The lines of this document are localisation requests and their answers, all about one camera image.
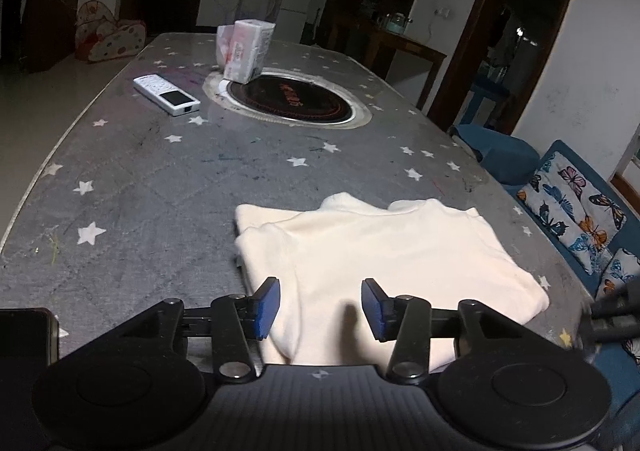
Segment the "round black induction cooktop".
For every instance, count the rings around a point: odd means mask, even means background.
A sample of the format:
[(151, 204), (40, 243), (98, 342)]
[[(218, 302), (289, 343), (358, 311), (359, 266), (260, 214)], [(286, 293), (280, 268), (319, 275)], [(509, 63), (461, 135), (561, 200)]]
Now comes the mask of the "round black induction cooktop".
[(213, 72), (203, 91), (229, 112), (290, 127), (349, 130), (372, 118), (367, 105), (349, 90), (294, 70), (264, 70), (245, 85)]

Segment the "black smartphone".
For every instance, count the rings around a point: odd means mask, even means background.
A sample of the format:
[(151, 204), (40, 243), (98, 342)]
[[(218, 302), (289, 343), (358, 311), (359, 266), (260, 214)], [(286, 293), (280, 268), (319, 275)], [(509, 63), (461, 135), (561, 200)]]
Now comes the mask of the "black smartphone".
[(0, 318), (2, 373), (32, 373), (58, 359), (60, 326), (50, 310), (2, 309)]

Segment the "cream sweatshirt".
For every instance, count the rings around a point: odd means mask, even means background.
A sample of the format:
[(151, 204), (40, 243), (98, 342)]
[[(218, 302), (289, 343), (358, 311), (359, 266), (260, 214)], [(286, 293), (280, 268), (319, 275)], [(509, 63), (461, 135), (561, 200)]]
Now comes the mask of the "cream sweatshirt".
[(361, 283), (375, 279), (390, 296), (412, 295), (435, 308), (476, 299), (525, 324), (549, 306), (533, 275), (518, 267), (490, 224), (470, 208), (436, 198), (377, 208), (347, 193), (315, 210), (242, 204), (236, 248), (250, 289), (281, 284), (280, 307), (262, 359), (269, 364), (375, 364), (392, 346), (372, 335)]

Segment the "white remote control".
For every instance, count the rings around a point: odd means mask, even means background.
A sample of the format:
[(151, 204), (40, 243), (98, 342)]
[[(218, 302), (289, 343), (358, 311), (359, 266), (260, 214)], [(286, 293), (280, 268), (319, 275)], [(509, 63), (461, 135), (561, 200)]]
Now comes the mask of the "white remote control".
[(171, 116), (197, 112), (201, 101), (157, 74), (134, 78), (134, 89)]

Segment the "butterfly patterned cushion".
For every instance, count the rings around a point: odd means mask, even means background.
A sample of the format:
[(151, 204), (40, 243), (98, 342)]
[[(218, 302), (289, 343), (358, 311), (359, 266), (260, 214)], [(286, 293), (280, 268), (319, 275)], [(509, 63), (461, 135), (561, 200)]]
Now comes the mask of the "butterfly patterned cushion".
[(553, 152), (516, 197), (587, 275), (602, 272), (605, 251), (625, 226), (627, 215), (615, 200), (598, 191), (575, 163)]

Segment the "blue sofa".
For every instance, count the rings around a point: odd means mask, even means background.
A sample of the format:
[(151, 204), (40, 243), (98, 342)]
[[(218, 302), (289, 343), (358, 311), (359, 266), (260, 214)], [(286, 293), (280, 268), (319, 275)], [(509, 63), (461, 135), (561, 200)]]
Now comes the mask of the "blue sofa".
[(591, 327), (614, 336), (584, 346), (612, 390), (612, 416), (598, 446), (638, 449), (638, 217), (561, 140), (538, 155), (520, 139), (477, 125), (454, 126), (450, 136), (534, 219), (596, 303)]

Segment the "tissue paper pack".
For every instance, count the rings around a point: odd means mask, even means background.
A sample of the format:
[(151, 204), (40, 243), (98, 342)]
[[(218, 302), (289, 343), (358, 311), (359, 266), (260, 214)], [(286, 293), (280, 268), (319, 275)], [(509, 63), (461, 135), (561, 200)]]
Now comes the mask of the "tissue paper pack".
[(239, 20), (216, 31), (216, 61), (224, 79), (246, 85), (262, 73), (276, 24)]

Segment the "dark wooden side table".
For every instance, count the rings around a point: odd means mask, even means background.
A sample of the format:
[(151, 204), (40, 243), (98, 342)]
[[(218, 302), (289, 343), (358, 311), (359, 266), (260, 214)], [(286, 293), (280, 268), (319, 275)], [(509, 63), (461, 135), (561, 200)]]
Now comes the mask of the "dark wooden side table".
[(364, 66), (423, 111), (445, 59), (426, 44), (380, 29), (371, 35)]

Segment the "polka dot play tent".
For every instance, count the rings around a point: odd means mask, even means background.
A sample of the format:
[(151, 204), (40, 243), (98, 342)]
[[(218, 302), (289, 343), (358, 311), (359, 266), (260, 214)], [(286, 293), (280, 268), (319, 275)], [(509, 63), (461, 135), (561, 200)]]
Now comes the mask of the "polka dot play tent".
[(137, 55), (145, 45), (142, 21), (116, 20), (101, 1), (86, 1), (77, 12), (75, 56), (89, 63)]

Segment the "grey star-patterned table cover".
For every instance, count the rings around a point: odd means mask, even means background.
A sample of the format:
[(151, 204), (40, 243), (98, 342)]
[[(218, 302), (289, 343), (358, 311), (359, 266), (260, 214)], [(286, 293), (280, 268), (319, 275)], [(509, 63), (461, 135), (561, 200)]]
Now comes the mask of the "grey star-patterned table cover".
[(1, 304), (45, 307), (73, 350), (170, 296), (190, 306), (239, 292), (243, 203), (304, 210), (346, 191), (374, 206), (434, 197), (475, 207), (549, 297), (530, 322), (563, 344), (588, 294), (502, 186), (414, 106), (346, 56), (276, 42), (267, 63), (339, 85), (372, 117), (355, 129), (264, 122), (204, 101), (173, 118), (134, 90), (157, 72), (201, 94), (213, 39), (165, 34), (90, 103), (18, 208), (1, 255)]

